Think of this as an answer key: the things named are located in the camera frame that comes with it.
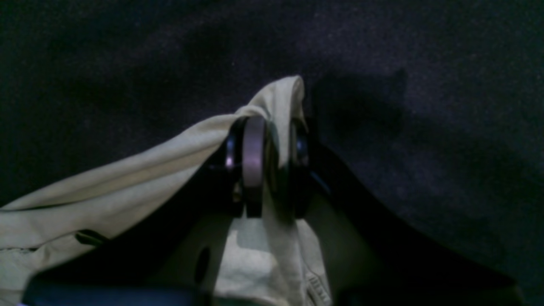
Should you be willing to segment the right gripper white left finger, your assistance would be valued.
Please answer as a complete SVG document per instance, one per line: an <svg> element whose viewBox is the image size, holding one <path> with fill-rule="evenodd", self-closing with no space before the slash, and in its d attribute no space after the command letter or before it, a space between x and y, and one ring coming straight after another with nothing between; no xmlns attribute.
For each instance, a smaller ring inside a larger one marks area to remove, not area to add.
<svg viewBox="0 0 544 306"><path fill-rule="evenodd" d="M23 306L211 306L212 244L179 250L204 217L262 215L267 123L243 116L220 147L155 212L128 231L31 278Z"/></svg>

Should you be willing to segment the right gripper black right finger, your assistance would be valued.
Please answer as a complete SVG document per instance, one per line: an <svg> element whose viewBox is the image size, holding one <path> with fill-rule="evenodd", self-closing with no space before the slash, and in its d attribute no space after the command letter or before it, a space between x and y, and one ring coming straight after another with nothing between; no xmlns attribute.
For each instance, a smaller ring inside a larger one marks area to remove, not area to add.
<svg viewBox="0 0 544 306"><path fill-rule="evenodd" d="M335 306L522 306L511 277L412 228L307 132L287 126L289 216L315 232Z"/></svg>

